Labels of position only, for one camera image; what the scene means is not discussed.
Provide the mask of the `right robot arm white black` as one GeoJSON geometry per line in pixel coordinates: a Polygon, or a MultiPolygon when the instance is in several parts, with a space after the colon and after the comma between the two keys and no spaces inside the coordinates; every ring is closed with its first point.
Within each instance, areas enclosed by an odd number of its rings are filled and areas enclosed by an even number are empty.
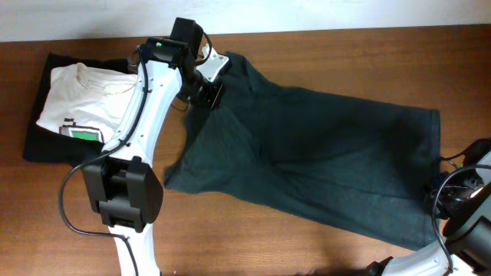
{"type": "Polygon", "coordinates": [[[361,275],[490,274],[490,138],[440,159],[452,164],[460,156],[463,164],[430,187],[437,240],[408,256],[374,261],[361,275]]]}

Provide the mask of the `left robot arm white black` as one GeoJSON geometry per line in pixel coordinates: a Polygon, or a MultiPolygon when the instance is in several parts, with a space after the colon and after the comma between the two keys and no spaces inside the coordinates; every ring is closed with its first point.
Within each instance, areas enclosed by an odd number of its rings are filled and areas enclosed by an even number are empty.
{"type": "Polygon", "coordinates": [[[153,223],[163,187],[153,154],[174,99],[213,110],[224,87],[219,79],[230,61],[218,54],[194,20],[177,18],[167,38],[148,38],[137,53],[137,83],[114,137],[101,156],[82,166],[91,208],[115,240],[123,275],[159,275],[153,223]]]}

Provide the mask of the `dark green t-shirt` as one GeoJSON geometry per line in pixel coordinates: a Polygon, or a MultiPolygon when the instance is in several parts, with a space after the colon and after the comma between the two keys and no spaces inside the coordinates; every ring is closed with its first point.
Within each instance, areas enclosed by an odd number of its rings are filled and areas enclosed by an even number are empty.
{"type": "Polygon", "coordinates": [[[229,58],[219,107],[186,116],[167,189],[223,192],[411,250],[434,241],[423,187],[440,171],[437,110],[283,87],[229,58]]]}

